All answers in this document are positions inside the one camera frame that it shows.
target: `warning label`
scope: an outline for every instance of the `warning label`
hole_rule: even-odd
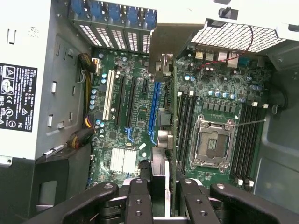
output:
[[[0,63],[0,129],[32,132],[37,68]]]

